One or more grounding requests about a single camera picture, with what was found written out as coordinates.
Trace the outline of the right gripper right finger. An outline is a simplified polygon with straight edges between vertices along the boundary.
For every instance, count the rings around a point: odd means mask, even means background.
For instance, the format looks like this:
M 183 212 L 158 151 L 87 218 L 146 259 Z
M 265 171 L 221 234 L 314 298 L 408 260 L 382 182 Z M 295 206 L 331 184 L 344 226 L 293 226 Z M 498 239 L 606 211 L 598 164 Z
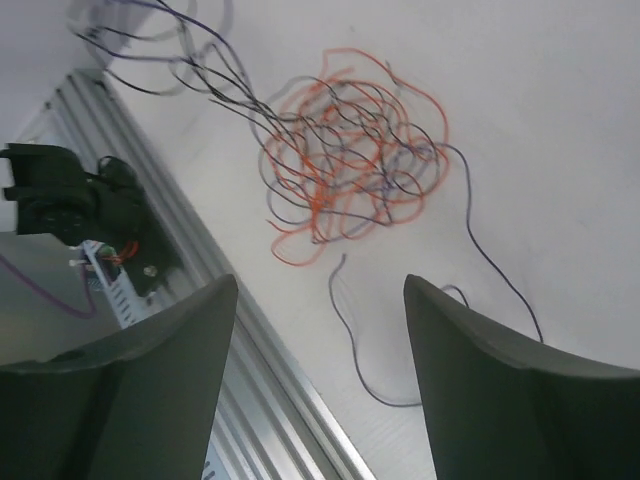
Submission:
M 410 275 L 404 305 L 440 479 L 635 479 L 639 373 L 539 343 Z

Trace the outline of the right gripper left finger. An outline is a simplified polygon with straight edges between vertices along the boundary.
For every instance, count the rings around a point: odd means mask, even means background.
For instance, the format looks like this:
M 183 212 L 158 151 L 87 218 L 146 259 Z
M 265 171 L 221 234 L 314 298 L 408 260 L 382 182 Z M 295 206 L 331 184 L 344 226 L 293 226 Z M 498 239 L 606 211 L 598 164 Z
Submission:
M 5 479 L 198 479 L 234 328 L 222 276 L 46 361 L 1 369 Z

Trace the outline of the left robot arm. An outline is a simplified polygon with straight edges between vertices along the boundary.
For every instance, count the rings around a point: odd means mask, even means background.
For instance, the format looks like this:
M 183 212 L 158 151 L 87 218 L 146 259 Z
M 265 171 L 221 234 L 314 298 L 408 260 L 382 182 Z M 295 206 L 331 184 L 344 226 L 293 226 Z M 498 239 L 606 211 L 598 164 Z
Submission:
M 84 170 L 71 150 L 9 143 L 1 151 L 13 184 L 3 199 L 17 209 L 16 233 L 51 234 L 66 246 L 103 242 L 117 250 L 140 239 L 150 212 L 133 169 L 115 156 Z

